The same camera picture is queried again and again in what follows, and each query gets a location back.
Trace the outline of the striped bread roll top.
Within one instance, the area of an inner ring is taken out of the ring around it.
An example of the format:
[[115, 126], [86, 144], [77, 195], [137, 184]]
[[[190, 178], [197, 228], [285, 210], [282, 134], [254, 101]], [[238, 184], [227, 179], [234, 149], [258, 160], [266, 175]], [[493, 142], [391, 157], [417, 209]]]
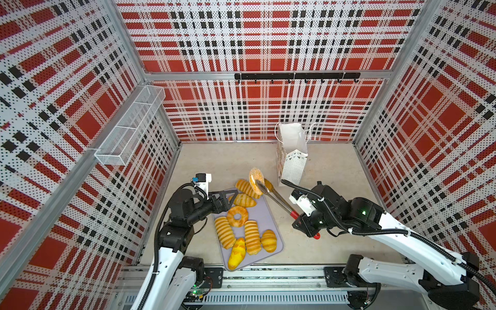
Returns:
[[235, 187], [242, 193], [250, 196], [253, 199], [259, 199], [261, 195], [257, 194], [254, 192], [253, 188], [251, 187], [250, 183], [245, 180], [245, 179], [239, 179], [239, 181], [236, 182]]

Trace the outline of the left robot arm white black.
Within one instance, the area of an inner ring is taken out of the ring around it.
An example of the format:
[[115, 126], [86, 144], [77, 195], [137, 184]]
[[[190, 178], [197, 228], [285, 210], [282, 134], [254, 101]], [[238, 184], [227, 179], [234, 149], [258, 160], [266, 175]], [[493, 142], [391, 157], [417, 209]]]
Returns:
[[194, 225], [227, 212], [238, 196], [236, 189], [208, 194], [204, 184], [183, 184], [168, 201], [154, 232], [153, 261], [132, 309], [179, 309], [188, 292], [204, 282], [204, 260], [185, 254]]

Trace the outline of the round sesame bun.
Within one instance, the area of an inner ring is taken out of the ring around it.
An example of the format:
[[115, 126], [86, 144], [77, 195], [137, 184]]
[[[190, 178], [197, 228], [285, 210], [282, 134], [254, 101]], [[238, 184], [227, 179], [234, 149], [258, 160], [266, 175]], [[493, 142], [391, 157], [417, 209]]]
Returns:
[[252, 168], [249, 172], [249, 183], [250, 183], [250, 186], [252, 188], [252, 190], [254, 191], [255, 194], [257, 195], [263, 195], [263, 191], [262, 191], [262, 188], [261, 188], [261, 185], [264, 185], [265, 188], [269, 191], [269, 192], [272, 192], [273, 191], [273, 185], [272, 183], [264, 178], [262, 172], [260, 169], [258, 168]]

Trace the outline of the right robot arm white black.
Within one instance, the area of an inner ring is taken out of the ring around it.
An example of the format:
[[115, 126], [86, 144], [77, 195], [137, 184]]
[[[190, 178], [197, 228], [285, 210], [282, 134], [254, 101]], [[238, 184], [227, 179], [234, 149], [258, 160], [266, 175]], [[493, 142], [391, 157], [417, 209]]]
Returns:
[[366, 198], [346, 200], [330, 186], [318, 182], [306, 189], [283, 180], [293, 189], [289, 199], [302, 209], [293, 228], [312, 238], [321, 230], [338, 235], [368, 237], [396, 250], [407, 263], [381, 262], [352, 254], [342, 271], [350, 286], [388, 284], [426, 295], [444, 309], [475, 309], [479, 286], [492, 293], [495, 285], [479, 272], [479, 258], [442, 247], [400, 223], [381, 206]]

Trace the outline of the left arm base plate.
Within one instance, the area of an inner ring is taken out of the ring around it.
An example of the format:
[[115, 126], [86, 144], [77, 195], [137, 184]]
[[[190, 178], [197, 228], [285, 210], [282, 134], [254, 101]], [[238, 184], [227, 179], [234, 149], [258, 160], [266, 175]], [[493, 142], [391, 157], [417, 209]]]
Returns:
[[204, 279], [200, 285], [195, 286], [195, 289], [219, 289], [223, 283], [223, 267], [206, 267], [204, 271]]

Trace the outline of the metal tongs red handle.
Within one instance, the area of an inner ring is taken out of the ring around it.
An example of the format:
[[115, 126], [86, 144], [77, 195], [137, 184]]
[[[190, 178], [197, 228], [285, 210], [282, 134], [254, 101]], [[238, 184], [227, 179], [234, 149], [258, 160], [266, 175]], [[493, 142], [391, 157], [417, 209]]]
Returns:
[[278, 191], [273, 187], [272, 183], [268, 179], [264, 180], [264, 184], [262, 184], [261, 181], [257, 180], [256, 185], [264, 195], [267, 195], [272, 200], [274, 200], [293, 219], [296, 220], [299, 217], [299, 214], [296, 212], [296, 210], [284, 200], [284, 198], [278, 193]]

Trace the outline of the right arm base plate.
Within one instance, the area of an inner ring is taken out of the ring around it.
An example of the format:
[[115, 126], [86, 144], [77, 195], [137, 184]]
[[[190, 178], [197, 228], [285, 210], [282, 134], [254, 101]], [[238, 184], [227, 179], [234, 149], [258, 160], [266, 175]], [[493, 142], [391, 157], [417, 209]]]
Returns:
[[373, 288], [377, 284], [367, 283], [362, 280], [349, 280], [345, 275], [345, 266], [324, 267], [324, 278], [328, 288]]

